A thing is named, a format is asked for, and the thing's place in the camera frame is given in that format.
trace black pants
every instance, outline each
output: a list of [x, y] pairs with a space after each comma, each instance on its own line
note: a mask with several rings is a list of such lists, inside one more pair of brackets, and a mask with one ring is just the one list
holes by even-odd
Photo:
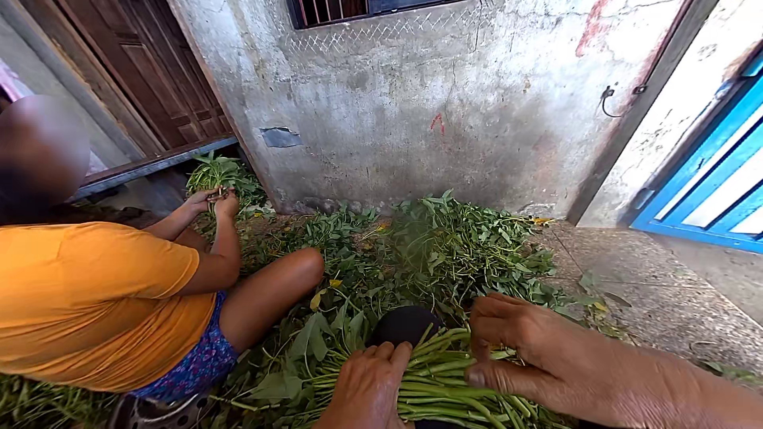
[[[423, 307], [411, 305], [408, 307], [396, 308], [381, 318], [379, 323], [376, 324], [376, 327], [374, 327], [374, 331], [365, 345], [378, 346], [385, 341], [389, 341], [397, 347], [398, 344], [407, 341], [412, 346], [416, 346], [416, 343], [418, 343], [421, 336], [424, 335], [424, 331], [427, 330], [427, 326], [429, 326], [430, 323], [433, 324], [433, 326], [427, 335], [427, 339], [433, 336], [437, 330], [443, 326], [440, 319]], [[460, 426], [443, 423], [441, 421], [423, 420], [416, 422], [416, 429], [450, 429], [456, 427]], [[580, 421], [579, 428], [607, 429], [606, 426], [582, 420]]]

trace orange t-shirt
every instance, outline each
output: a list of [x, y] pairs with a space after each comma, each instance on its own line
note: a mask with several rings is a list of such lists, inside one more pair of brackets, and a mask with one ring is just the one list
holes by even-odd
[[198, 252], [108, 222], [0, 227], [0, 373], [108, 392], [193, 348], [214, 294], [174, 296]]

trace brown wooden door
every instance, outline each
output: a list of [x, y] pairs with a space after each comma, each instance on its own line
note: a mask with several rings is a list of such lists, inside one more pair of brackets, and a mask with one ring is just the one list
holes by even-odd
[[166, 0], [60, 0], [167, 150], [231, 134]]

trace bare leg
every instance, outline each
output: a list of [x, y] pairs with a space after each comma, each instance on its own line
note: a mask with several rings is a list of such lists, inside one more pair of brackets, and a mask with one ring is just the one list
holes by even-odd
[[191, 228], [184, 229], [175, 239], [175, 243], [182, 244], [186, 247], [193, 247], [201, 253], [209, 253], [209, 242], [207, 239], [202, 237], [198, 232], [193, 231]]
[[220, 330], [238, 353], [253, 346], [324, 275], [316, 249], [297, 250], [252, 274], [223, 303]]

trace wire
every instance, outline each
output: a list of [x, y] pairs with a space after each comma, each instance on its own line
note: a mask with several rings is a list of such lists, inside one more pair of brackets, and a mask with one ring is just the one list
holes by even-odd
[[607, 109], [604, 107], [604, 102], [607, 101], [607, 98], [614, 95], [615, 90], [612, 89], [609, 85], [607, 85], [607, 89], [604, 90], [604, 92], [601, 93], [601, 111], [604, 112], [606, 116], [609, 116], [610, 118], [621, 118], [622, 115], [610, 115], [607, 113]]

